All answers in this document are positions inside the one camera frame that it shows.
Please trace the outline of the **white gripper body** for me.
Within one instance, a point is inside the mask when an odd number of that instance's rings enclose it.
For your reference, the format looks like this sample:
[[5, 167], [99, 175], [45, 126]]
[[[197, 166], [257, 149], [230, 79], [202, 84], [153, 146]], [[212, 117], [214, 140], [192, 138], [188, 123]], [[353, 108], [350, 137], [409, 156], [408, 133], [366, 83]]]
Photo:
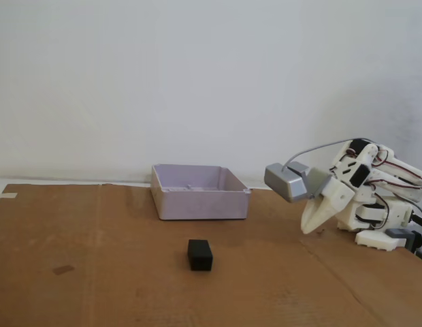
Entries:
[[323, 188], [320, 208], [327, 212], [341, 212], [353, 199], [355, 192], [342, 181], [331, 178]]

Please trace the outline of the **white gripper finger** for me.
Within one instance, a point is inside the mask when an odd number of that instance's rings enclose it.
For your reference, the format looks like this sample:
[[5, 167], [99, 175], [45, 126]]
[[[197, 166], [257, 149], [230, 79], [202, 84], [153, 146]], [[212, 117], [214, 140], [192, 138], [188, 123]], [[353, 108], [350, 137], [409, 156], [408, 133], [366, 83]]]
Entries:
[[338, 210], [331, 203], [331, 200], [329, 198], [322, 197], [322, 198], [314, 198], [314, 199], [311, 199], [311, 200], [315, 200], [316, 205], [317, 205], [316, 206], [316, 213], [315, 213], [315, 216], [314, 216], [314, 219], [315, 219], [314, 226], [316, 227], [315, 229], [317, 229], [320, 225], [322, 225], [328, 219], [333, 217], [338, 212]]
[[312, 232], [316, 227], [314, 226], [315, 223], [315, 213], [317, 210], [316, 201], [309, 200], [306, 203], [305, 209], [302, 213], [301, 218], [301, 230], [302, 232]]

